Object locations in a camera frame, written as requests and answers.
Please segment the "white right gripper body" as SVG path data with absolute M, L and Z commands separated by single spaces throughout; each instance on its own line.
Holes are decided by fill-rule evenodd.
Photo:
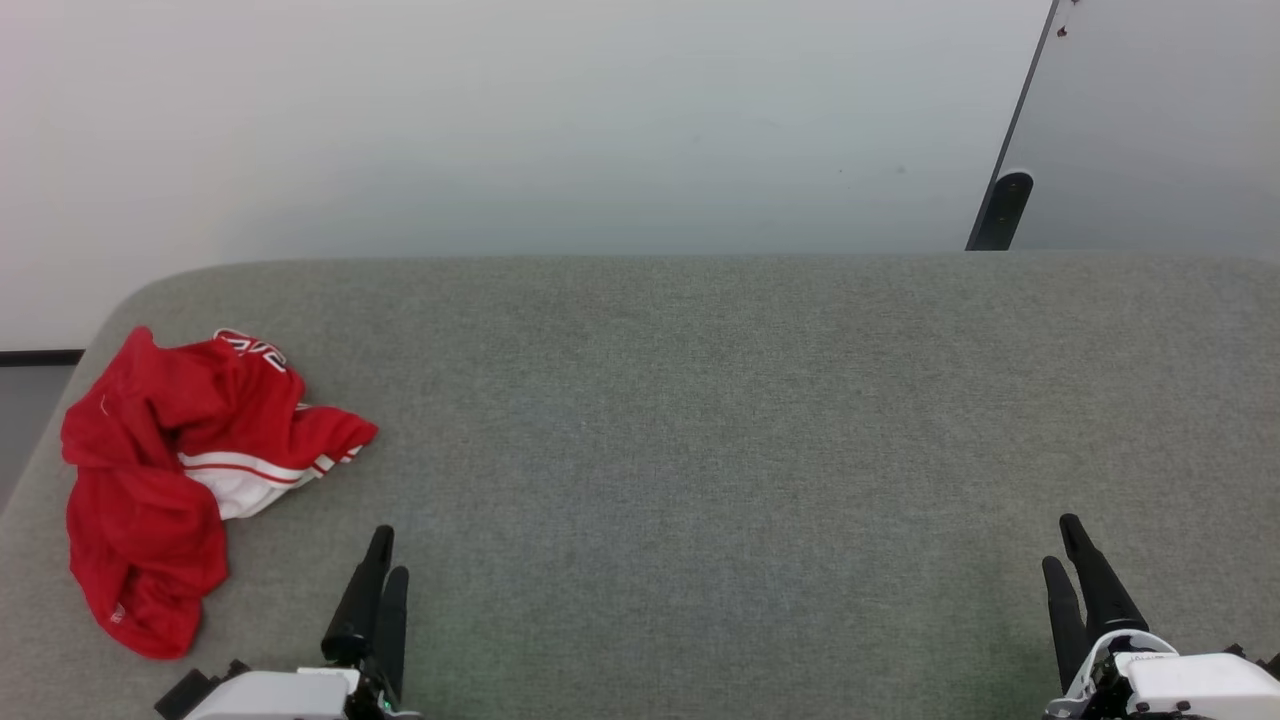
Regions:
M 1277 719 L 1270 664 L 1239 653 L 1181 655 L 1148 632 L 1101 635 L 1046 719 Z

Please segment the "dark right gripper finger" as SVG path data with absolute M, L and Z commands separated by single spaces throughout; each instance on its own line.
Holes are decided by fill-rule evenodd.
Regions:
M 1079 598 L 1065 566 L 1056 557 L 1042 560 L 1041 569 L 1047 592 L 1050 629 L 1059 671 L 1059 684 L 1068 693 L 1076 673 L 1091 652 L 1091 642 L 1082 620 Z
M 1085 630 L 1091 641 L 1110 632 L 1148 632 L 1149 624 L 1110 561 L 1087 533 L 1080 518 L 1064 514 L 1059 519 L 1059 529 L 1068 560 L 1075 568 L 1085 610 Z

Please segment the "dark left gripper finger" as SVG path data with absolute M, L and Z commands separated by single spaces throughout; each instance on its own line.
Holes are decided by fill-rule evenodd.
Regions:
M 352 573 L 321 642 L 323 657 L 339 666 L 356 666 L 374 655 L 381 593 L 390 570 L 396 533 L 380 525 L 364 559 Z
M 403 700 L 408 587 L 410 570 L 393 568 L 378 606 L 374 657 L 380 667 L 384 694 L 390 702 Z

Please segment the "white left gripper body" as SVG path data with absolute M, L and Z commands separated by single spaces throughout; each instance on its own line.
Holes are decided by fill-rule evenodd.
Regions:
M 248 670 L 220 682 L 187 719 L 421 719 L 355 667 Z

